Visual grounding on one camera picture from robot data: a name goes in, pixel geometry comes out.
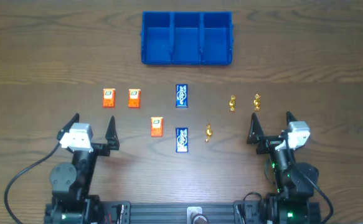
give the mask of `blue tray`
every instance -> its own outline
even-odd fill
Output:
[[[147,65],[229,65],[231,12],[143,12],[141,61]]]

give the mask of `wood grain surface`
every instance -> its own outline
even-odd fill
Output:
[[[233,64],[143,65],[143,11],[232,11]],[[189,84],[187,110],[174,107],[177,83]],[[116,88],[115,109],[101,107],[102,88]],[[127,108],[129,88],[141,89],[141,109]],[[98,159],[90,191],[102,200],[233,202],[275,192],[263,175],[267,156],[245,144],[256,93],[267,134],[286,127],[288,110],[309,124],[296,160],[319,169],[335,208],[329,223],[363,222],[363,0],[0,0],[0,223],[14,223],[7,183],[52,150],[76,112],[96,142],[116,117],[120,151]],[[163,138],[151,138],[152,116],[164,117]],[[188,154],[175,153],[180,126],[189,128]],[[50,171],[70,160],[58,151],[12,186],[24,223],[42,223]],[[313,201],[324,217],[326,202]]]

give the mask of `wooden table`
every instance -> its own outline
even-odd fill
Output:
[[[143,65],[143,11],[232,11],[233,63]],[[187,110],[174,107],[177,83],[189,84]],[[115,109],[102,108],[103,88],[116,88]],[[141,89],[141,109],[127,108],[129,88]],[[0,223],[13,223],[7,183],[52,150],[76,112],[96,142],[116,117],[120,151],[98,159],[90,191],[102,200],[233,202],[275,192],[263,175],[267,156],[246,145],[256,93],[265,133],[286,128],[288,110],[309,124],[296,159],[319,169],[330,223],[363,222],[363,1],[0,0]],[[152,116],[164,117],[163,138],[151,138]],[[188,154],[175,153],[180,126],[189,128]],[[50,171],[71,156],[58,151],[13,185],[10,205],[23,222],[42,223]],[[324,217],[325,201],[313,201]]]

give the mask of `orange tic tac box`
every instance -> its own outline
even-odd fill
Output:
[[[129,108],[139,108],[140,89],[129,89]]]
[[[115,107],[115,89],[104,89],[102,107],[114,108]]]
[[[151,118],[151,137],[163,136],[163,117]]]

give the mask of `blue wrapper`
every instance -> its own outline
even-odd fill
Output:
[[[188,152],[188,128],[176,128],[176,152]]]
[[[176,85],[176,108],[188,107],[188,87],[187,84]]]

